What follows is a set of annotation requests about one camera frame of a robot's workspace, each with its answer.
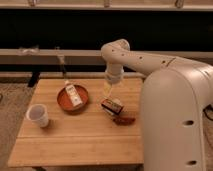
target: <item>orange plate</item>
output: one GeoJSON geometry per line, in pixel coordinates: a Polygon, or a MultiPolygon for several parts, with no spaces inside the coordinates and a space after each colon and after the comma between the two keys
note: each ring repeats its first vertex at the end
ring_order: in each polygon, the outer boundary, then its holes
{"type": "Polygon", "coordinates": [[[78,94],[80,95],[81,100],[83,101],[82,105],[73,107],[73,104],[70,101],[69,96],[68,96],[65,88],[63,88],[58,93],[58,97],[57,97],[57,102],[58,102],[59,106],[63,110],[68,111],[68,112],[74,111],[74,110],[77,110],[77,109],[80,109],[80,108],[84,107],[85,104],[88,101],[88,92],[87,92],[87,90],[84,87],[80,86],[80,85],[74,85],[74,86],[75,86],[76,90],[78,91],[78,94]]]}

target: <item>wooden table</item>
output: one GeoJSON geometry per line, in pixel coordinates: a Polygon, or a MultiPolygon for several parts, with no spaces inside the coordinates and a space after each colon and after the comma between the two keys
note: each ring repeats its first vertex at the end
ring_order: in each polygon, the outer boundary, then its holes
{"type": "Polygon", "coordinates": [[[30,104],[47,106],[51,119],[47,128],[24,119],[9,167],[71,166],[143,163],[139,120],[139,96],[142,81],[124,79],[113,95],[124,104],[123,116],[133,116],[131,126],[116,125],[103,111],[103,79],[73,79],[89,92],[87,106],[73,115],[57,104],[57,94],[64,86],[62,79],[41,79],[30,104]]]}

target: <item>paper cup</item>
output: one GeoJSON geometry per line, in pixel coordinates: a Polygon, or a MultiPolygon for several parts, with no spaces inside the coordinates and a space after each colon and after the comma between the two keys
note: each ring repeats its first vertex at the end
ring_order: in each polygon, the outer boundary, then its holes
{"type": "Polygon", "coordinates": [[[43,104],[34,104],[29,107],[26,118],[40,127],[46,127],[49,123],[47,108],[43,104]]]}

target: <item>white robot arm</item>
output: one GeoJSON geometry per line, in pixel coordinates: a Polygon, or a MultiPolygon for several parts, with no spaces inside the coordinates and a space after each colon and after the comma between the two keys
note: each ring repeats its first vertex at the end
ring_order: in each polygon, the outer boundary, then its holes
{"type": "Polygon", "coordinates": [[[145,171],[206,171],[202,114],[213,103],[213,67],[130,51],[124,39],[101,53],[109,83],[122,79],[123,66],[147,76],[140,99],[145,171]]]}

